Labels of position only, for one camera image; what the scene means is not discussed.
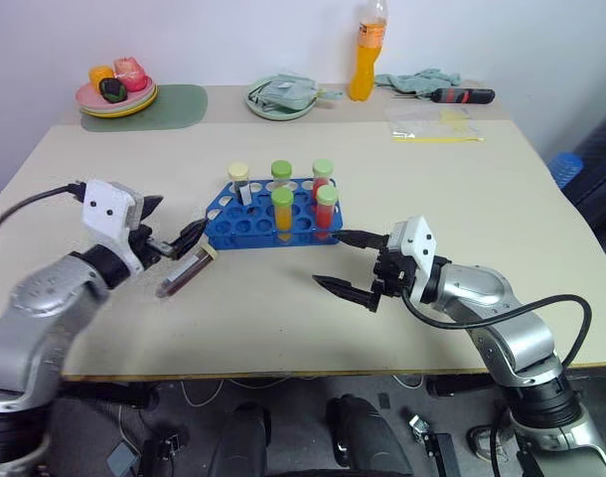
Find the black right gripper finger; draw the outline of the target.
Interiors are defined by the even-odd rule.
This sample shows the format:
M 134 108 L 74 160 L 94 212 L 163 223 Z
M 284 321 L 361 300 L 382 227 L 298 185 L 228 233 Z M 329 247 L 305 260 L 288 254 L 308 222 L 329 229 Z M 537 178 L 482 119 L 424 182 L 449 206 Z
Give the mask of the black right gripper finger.
M 312 278 L 323 288 L 344 300 L 359 304 L 369 311 L 376 313 L 381 297 L 381 283 L 374 281 L 370 290 L 364 290 L 352 285 L 350 281 L 326 276 L 313 275 Z
M 332 233 L 332 237 L 349 246 L 357 248 L 386 248 L 389 235 L 378 235 L 367 231 L 340 230 Z

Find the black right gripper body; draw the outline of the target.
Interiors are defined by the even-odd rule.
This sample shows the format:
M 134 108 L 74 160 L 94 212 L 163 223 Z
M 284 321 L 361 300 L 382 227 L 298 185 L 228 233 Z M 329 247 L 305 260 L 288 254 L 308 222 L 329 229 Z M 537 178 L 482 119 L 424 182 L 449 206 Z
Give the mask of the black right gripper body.
M 377 297 L 399 297 L 403 289 L 411 290 L 416 268 L 412 256 L 381 247 L 374 265 L 373 294 Z

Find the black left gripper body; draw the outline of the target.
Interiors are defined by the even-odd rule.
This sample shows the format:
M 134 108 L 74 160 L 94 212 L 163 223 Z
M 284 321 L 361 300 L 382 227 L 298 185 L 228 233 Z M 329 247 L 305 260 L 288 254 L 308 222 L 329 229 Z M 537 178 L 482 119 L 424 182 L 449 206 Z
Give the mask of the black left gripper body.
M 152 233 L 152 229 L 146 225 L 140 225 L 137 230 L 129 233 L 130 248 L 144 269 L 149 269 L 163 257 L 177 259 L 174 248 L 169 243 L 154 238 Z

